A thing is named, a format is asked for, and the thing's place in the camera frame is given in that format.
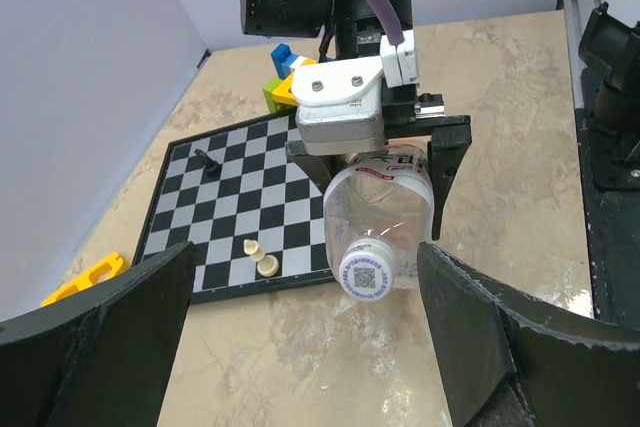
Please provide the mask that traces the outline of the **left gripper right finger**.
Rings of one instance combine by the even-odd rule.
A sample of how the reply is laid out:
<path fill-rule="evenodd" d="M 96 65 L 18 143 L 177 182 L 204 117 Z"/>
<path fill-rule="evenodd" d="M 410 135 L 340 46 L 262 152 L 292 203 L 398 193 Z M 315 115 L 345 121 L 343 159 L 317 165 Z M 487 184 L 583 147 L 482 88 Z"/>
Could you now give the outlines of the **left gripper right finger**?
<path fill-rule="evenodd" d="M 455 426 L 636 426 L 639 333 L 487 276 L 438 246 L 420 293 Z"/>

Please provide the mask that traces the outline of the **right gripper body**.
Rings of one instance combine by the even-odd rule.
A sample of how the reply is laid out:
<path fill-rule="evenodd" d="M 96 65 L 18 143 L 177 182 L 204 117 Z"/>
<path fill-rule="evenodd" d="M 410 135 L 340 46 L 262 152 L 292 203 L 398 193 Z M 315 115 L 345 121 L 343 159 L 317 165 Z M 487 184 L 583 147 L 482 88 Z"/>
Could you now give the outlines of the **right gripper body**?
<path fill-rule="evenodd" d="M 469 115 L 447 116 L 441 94 L 418 93 L 416 85 L 381 90 L 384 135 L 387 140 L 430 136 L 437 128 L 470 125 Z"/>

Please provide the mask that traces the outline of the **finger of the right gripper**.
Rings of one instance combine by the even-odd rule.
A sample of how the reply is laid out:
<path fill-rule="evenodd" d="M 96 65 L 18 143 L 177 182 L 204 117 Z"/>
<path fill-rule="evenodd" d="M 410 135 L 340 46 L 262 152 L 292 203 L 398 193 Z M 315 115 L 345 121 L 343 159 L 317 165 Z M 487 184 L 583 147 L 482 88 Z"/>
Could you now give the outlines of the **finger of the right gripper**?
<path fill-rule="evenodd" d="M 287 141 L 285 155 L 297 165 L 320 192 L 325 192 L 340 171 L 339 155 L 314 156 L 307 152 L 301 140 Z"/>
<path fill-rule="evenodd" d="M 455 176 L 471 145 L 469 124 L 438 127 L 428 145 L 429 175 L 434 193 L 432 240 L 441 236 L 444 207 Z"/>

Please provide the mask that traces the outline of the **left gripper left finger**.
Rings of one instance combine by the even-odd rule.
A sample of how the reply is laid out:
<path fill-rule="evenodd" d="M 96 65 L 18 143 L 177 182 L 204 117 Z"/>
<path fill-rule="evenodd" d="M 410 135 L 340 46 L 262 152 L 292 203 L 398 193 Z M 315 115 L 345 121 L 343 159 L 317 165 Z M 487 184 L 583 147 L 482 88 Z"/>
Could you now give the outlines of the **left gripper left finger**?
<path fill-rule="evenodd" d="M 4 426 L 154 426 L 195 277 L 182 242 L 1 324 Z"/>

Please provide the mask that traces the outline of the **grapefruit tea bottle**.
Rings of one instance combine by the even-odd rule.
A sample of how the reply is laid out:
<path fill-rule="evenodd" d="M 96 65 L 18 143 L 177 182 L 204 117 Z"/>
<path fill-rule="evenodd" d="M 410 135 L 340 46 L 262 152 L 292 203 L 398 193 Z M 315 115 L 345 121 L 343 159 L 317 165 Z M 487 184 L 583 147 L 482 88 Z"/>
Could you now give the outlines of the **grapefruit tea bottle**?
<path fill-rule="evenodd" d="M 392 289 L 416 288 L 418 248 L 432 240 L 433 214 L 424 146 L 396 143 L 356 155 L 323 197 L 326 255 L 335 279 L 347 248 L 371 237 L 384 240 L 396 252 L 398 271 Z"/>

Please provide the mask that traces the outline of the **white tea bottle cap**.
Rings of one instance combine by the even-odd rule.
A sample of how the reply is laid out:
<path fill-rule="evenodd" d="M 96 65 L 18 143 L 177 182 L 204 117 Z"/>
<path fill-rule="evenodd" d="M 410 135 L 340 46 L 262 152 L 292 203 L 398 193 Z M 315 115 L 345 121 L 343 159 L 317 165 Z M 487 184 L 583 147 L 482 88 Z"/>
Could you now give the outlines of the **white tea bottle cap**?
<path fill-rule="evenodd" d="M 350 296 L 373 302 L 389 294 L 397 271 L 394 249 L 384 240 L 365 237 L 347 248 L 339 264 L 338 281 Z"/>

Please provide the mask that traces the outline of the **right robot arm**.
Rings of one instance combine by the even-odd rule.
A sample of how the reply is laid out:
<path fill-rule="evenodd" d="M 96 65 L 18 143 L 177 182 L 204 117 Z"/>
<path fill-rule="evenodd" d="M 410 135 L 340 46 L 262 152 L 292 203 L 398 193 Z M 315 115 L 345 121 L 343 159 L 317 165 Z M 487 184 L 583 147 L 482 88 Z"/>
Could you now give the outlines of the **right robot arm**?
<path fill-rule="evenodd" d="M 377 54 L 384 28 L 366 0 L 240 0 L 241 26 L 246 35 L 322 39 L 319 59 L 326 61 L 329 47 L 339 60 Z M 388 0 L 399 24 L 413 26 L 411 0 Z M 441 107 L 439 94 L 419 94 L 414 86 L 381 91 L 385 134 L 390 139 L 427 135 L 428 172 L 435 207 L 431 237 L 441 235 L 444 206 L 456 173 L 471 144 L 467 115 L 430 120 L 423 109 Z"/>

